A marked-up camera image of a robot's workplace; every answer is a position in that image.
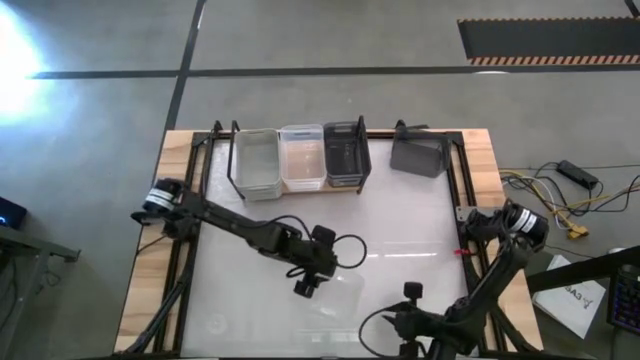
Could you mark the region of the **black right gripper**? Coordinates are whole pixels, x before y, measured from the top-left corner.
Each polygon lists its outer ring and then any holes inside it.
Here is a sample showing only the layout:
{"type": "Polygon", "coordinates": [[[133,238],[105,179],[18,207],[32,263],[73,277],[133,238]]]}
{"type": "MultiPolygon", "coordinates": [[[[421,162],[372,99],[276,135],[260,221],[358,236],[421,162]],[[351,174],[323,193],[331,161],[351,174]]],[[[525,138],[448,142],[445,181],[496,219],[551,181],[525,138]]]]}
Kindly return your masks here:
{"type": "MultiPolygon", "coordinates": [[[[442,314],[427,312],[414,305],[392,305],[387,311],[392,313],[392,316],[387,316],[387,321],[405,341],[414,341],[419,336],[434,338],[446,320],[442,314]]],[[[402,343],[399,346],[399,359],[417,360],[421,346],[420,342],[402,343]]]]}

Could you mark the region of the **black device with blue light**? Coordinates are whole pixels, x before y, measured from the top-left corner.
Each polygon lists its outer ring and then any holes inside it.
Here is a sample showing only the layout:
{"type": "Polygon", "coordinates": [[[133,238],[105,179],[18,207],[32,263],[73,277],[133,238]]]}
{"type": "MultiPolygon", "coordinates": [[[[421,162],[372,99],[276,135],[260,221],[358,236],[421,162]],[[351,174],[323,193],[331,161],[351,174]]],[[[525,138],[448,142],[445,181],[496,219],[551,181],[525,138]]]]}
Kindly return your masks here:
{"type": "Polygon", "coordinates": [[[21,230],[27,214],[26,208],[0,196],[0,226],[21,230]]]}

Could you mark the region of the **black power adapter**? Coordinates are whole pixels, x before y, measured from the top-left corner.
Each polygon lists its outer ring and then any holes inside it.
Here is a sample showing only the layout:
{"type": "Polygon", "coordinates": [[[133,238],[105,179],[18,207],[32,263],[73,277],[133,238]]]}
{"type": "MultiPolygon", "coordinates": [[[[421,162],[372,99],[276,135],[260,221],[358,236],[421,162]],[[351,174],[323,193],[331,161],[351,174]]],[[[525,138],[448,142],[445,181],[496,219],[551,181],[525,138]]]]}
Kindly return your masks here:
{"type": "Polygon", "coordinates": [[[593,190],[599,179],[568,160],[560,161],[556,171],[587,190],[593,190]]]}

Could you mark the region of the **black keyboard with coloured keys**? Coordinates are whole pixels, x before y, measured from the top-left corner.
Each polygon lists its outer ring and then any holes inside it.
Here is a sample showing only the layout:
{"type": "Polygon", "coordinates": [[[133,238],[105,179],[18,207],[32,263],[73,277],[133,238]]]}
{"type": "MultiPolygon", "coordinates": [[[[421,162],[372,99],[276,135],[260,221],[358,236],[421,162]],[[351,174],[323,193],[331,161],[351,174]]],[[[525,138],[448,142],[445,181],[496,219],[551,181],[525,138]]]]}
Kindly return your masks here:
{"type": "Polygon", "coordinates": [[[640,267],[623,265],[610,277],[607,322],[640,336],[640,267]]]}

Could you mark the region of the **white paper sheet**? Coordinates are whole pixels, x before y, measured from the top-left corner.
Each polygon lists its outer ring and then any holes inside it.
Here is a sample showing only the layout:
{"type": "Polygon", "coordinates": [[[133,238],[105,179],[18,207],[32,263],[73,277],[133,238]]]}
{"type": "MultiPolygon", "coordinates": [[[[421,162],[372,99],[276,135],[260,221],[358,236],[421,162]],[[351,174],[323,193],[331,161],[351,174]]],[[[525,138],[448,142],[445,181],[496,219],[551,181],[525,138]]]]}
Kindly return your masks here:
{"type": "Polygon", "coordinates": [[[533,304],[552,319],[584,339],[596,315],[605,288],[589,280],[564,287],[536,292],[533,304]]]}

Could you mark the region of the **black mat with hazard stripes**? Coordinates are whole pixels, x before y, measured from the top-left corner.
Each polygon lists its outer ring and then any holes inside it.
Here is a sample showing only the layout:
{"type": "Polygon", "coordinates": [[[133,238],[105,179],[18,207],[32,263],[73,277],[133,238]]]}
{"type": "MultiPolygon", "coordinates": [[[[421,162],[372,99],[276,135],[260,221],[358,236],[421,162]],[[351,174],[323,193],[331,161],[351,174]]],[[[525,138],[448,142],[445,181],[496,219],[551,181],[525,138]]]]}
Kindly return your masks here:
{"type": "Polygon", "coordinates": [[[462,19],[474,66],[640,64],[640,20],[631,17],[462,19]]]}

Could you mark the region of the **grey plastic basket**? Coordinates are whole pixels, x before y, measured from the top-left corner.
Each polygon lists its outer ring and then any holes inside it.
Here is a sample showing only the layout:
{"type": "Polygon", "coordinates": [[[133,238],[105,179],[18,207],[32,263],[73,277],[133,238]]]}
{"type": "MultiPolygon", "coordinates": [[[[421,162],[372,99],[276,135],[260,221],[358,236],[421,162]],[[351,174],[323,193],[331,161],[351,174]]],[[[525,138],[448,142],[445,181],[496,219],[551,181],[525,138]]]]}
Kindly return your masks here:
{"type": "Polygon", "coordinates": [[[234,140],[236,168],[233,179],[241,195],[241,188],[283,185],[280,140],[275,129],[242,130],[234,140]]]}

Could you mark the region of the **grey side desk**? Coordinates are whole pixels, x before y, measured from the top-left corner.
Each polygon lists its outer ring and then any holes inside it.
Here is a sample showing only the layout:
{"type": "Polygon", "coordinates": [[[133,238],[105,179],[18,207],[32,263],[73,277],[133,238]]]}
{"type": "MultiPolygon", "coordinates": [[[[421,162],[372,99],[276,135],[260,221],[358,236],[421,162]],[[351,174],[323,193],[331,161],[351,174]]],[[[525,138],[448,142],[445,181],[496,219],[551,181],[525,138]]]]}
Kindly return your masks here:
{"type": "Polygon", "coordinates": [[[8,289],[11,303],[0,319],[0,360],[7,360],[25,309],[32,303],[45,278],[49,259],[77,262],[81,251],[43,240],[9,227],[0,226],[0,267],[12,271],[8,289]]]}

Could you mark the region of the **dark smoked plastic basket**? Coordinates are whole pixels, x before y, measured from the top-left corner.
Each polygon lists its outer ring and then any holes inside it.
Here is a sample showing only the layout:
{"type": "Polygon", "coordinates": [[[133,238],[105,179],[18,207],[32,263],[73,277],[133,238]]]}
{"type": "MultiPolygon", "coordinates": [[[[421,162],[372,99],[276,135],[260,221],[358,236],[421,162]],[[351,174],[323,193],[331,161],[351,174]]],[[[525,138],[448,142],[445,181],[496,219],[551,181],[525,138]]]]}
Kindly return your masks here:
{"type": "Polygon", "coordinates": [[[361,122],[331,122],[324,125],[327,174],[364,176],[361,161],[361,122]]]}
{"type": "Polygon", "coordinates": [[[390,167],[406,173],[437,178],[449,168],[450,140],[426,131],[394,135],[390,167]]]}
{"type": "Polygon", "coordinates": [[[363,175],[360,173],[356,174],[327,174],[327,182],[333,188],[344,188],[344,187],[359,187],[362,181],[363,175]]]}

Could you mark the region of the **black diagonal bar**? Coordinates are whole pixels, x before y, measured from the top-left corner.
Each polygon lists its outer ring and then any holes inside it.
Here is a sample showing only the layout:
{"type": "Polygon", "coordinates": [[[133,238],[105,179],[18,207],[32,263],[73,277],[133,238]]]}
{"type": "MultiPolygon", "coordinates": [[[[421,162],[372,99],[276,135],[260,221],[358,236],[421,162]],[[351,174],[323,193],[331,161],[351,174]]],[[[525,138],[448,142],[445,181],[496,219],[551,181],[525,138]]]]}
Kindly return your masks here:
{"type": "Polygon", "coordinates": [[[640,267],[640,245],[533,274],[527,277],[527,284],[531,293],[537,293],[585,281],[610,278],[623,265],[640,267]]]}

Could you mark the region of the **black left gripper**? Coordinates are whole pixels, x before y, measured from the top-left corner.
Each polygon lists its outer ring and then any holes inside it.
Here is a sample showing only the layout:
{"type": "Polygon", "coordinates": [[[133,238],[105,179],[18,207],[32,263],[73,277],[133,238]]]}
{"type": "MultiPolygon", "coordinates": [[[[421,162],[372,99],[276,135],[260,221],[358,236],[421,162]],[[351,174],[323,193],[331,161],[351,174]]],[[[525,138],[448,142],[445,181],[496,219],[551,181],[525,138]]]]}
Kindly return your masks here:
{"type": "MultiPolygon", "coordinates": [[[[300,232],[289,232],[276,247],[274,258],[301,267],[306,274],[326,280],[334,276],[337,268],[337,256],[332,248],[316,241],[305,240],[300,232]]],[[[311,298],[316,289],[314,277],[298,280],[294,292],[302,297],[311,298]]]]}

